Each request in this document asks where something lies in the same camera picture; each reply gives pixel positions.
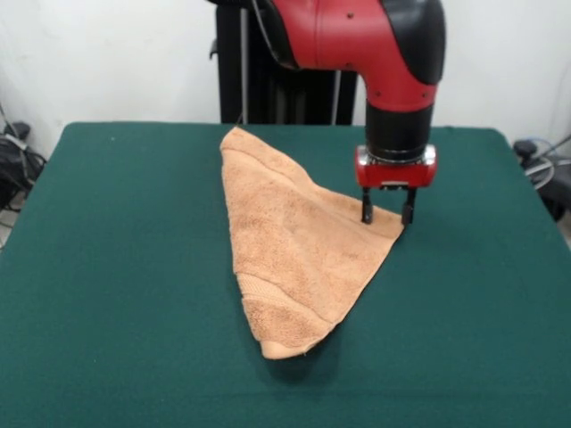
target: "black cable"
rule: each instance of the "black cable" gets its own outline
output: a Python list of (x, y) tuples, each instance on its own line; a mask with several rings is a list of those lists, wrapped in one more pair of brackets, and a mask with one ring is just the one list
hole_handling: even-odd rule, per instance
[(561, 141), (559, 141), (557, 144), (553, 145), (552, 147), (550, 147), (549, 149), (544, 150), (543, 152), (539, 152), (534, 156), (534, 159), (540, 159), (543, 158), (545, 156), (547, 156), (550, 153), (555, 152), (559, 147), (561, 147), (564, 144), (567, 144), (568, 142), (571, 141), (571, 134), (566, 136), (565, 138), (563, 138)]

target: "cable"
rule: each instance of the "cable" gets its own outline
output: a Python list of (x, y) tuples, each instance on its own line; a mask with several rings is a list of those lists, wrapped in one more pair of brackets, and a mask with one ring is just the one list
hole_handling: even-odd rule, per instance
[(20, 135), (18, 134), (18, 130), (16, 129), (16, 127), (12, 124), (12, 122), (10, 122), (6, 118), (6, 113), (4, 113), (4, 107), (2, 106), (2, 103), (0, 103), (0, 115), (2, 116), (2, 120), (4, 121), (4, 123), (11, 129), (14, 136), (16, 138), (20, 138)]
[(544, 143), (547, 144), (550, 148), (553, 147), (553, 143), (549, 140), (546, 140), (545, 138), (540, 138), (538, 136), (529, 136), (527, 138), (523, 138), (523, 140), (528, 140), (534, 143)]
[(546, 169), (549, 170), (549, 173), (546, 178), (544, 178), (539, 183), (534, 184), (535, 190), (540, 190), (544, 188), (555, 177), (555, 165), (553, 164), (553, 162), (544, 157), (541, 157), (541, 161), (543, 162), (542, 165), (538, 165), (536, 167), (530, 168), (525, 171), (525, 175), (527, 177), (531, 177), (539, 172), (543, 172)]
[(555, 152), (559, 147), (561, 147), (562, 145), (568, 143), (569, 141), (571, 141), (571, 134), (566, 136), (565, 138), (563, 138), (560, 142), (558, 142), (557, 144), (553, 145), (551, 148), (544, 150), (543, 152), (537, 153), (534, 156), (534, 159), (540, 159), (544, 156), (547, 156), (550, 153)]

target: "towel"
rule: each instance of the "towel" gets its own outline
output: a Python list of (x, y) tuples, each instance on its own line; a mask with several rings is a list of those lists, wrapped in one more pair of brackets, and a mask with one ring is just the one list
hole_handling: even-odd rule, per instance
[(233, 268), (252, 334), (265, 358), (304, 354), (351, 310), (401, 234), (401, 216), (375, 207), (364, 225), (360, 201), (316, 185), (241, 128), (220, 150)]

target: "black stand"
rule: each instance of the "black stand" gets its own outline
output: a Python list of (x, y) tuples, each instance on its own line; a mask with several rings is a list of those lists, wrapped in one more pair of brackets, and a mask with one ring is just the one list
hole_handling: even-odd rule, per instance
[[(247, 53), (243, 53), (243, 10), (219, 6), (216, 11), (221, 122), (236, 123), (246, 117), (247, 123), (351, 125), (357, 74), (340, 72), (336, 91), (334, 71), (282, 68), (271, 56), (253, 12), (247, 12)], [(245, 54), (248, 89), (243, 94)]]

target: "green table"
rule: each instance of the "green table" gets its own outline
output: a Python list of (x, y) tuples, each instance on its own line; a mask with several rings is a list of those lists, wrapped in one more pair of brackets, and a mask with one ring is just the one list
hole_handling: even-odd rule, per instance
[[(359, 196), (361, 128), (249, 129)], [(413, 227), (326, 342), (276, 362), (232, 274), (228, 130), (67, 127), (0, 258), (1, 427), (571, 426), (571, 257), (500, 134), (433, 132)]]

